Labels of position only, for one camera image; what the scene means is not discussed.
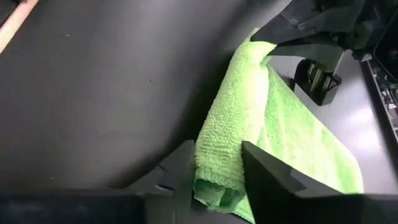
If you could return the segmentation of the black metal table frame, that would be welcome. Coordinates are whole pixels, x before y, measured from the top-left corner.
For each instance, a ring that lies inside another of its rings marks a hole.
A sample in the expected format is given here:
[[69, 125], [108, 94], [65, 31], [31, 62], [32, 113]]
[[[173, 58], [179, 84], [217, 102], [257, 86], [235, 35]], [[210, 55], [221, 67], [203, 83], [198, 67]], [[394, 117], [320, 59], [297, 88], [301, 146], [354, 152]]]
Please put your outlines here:
[[386, 106], [382, 101], [382, 95], [372, 74], [372, 68], [369, 62], [361, 62], [360, 67], [364, 75], [373, 111], [376, 114], [377, 128], [382, 134], [382, 139], [386, 144], [386, 150], [389, 161], [391, 162], [394, 177], [398, 179], [398, 136], [393, 129], [391, 120], [388, 118]]

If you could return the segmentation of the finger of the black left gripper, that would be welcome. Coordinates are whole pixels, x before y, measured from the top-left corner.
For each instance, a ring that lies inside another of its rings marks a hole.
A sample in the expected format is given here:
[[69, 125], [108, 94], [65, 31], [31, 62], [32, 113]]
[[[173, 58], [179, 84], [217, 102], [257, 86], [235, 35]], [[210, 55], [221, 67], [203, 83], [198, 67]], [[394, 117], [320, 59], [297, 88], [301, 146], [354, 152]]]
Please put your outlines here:
[[333, 9], [326, 0], [292, 0], [278, 15], [263, 25], [252, 37], [252, 42], [280, 44], [314, 35], [318, 32], [317, 17]]
[[342, 53], [338, 45], [302, 44], [278, 45], [269, 55], [303, 57], [315, 61], [324, 72], [334, 72]]

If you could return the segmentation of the green microfibre towel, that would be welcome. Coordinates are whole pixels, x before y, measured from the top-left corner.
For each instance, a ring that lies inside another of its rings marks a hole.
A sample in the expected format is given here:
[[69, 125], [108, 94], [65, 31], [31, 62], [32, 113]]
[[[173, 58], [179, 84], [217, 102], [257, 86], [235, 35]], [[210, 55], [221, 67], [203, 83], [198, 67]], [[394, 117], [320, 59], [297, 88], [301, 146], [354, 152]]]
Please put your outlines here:
[[364, 190], [354, 155], [269, 65], [274, 47], [247, 38], [237, 48], [195, 143], [195, 199], [249, 223], [243, 141], [342, 193]]

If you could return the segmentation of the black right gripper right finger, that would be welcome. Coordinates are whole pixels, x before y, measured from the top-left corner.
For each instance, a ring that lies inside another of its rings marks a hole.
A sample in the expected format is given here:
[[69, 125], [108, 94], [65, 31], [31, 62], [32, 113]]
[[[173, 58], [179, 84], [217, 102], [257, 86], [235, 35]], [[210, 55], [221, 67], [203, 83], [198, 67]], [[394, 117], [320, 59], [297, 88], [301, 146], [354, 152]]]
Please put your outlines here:
[[249, 141], [241, 152], [256, 224], [337, 224], [339, 191], [305, 175]]

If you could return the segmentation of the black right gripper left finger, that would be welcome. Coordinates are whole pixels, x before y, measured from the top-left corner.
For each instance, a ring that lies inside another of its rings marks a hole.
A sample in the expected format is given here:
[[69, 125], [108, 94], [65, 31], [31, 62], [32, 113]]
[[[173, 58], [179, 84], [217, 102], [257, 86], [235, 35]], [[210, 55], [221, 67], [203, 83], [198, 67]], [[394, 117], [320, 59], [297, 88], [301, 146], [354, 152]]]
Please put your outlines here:
[[187, 224], [195, 172], [194, 141], [183, 142], [128, 189], [143, 201], [144, 224]]

